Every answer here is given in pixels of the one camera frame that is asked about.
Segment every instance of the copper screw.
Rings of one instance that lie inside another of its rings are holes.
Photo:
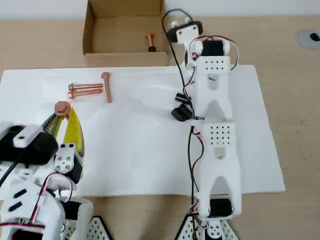
[[[68,98],[75,99],[76,97],[92,95],[92,94],[101,94],[102,89],[88,90],[88,91],[69,91]]]
[[[67,118],[71,110],[71,106],[66,101],[58,101],[54,106],[54,112],[59,117]]]
[[[154,43],[154,37],[155,35],[152,33],[152,32],[148,32],[146,35],[145,35],[146,39],[148,40],[148,45],[149,45],[149,48],[148,48],[148,51],[149,52],[156,52],[157,49],[155,47],[155,43]]]
[[[111,91],[110,91],[110,73],[103,72],[101,78],[104,80],[105,94],[106,94],[106,102],[112,103]]]
[[[101,83],[98,84],[69,84],[69,91],[73,92],[74,90],[78,89],[96,89],[96,88],[102,88],[103,85]]]

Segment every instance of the white paper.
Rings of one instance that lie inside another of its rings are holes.
[[[181,91],[175,66],[8,70],[0,84],[0,121],[41,124],[54,104],[68,101],[68,84],[101,83],[111,72],[112,104],[106,95],[70,101],[83,130],[84,175],[74,195],[190,195],[187,158],[190,123],[173,119]],[[274,139],[254,66],[230,75],[243,193],[285,190]],[[200,154],[191,143],[192,157]],[[0,198],[5,196],[10,179]]]

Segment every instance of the cardboard box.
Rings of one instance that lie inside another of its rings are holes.
[[[89,0],[82,39],[88,66],[167,66],[163,9],[163,0]],[[157,52],[148,52],[149,32]]]

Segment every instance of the white wall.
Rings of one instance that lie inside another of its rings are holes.
[[[320,0],[165,0],[194,16],[320,15]],[[83,19],[87,0],[0,0],[0,19]]]

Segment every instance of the wooden tabletop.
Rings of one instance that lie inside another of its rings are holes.
[[[238,43],[241,64],[255,65],[287,189],[243,195],[233,229],[242,240],[318,240],[320,50],[301,48],[296,34],[304,28],[320,32],[320,17],[202,21],[205,33]],[[81,20],[0,21],[0,71],[87,67],[83,26]],[[173,240],[190,204],[184,196],[90,199],[117,240]]]

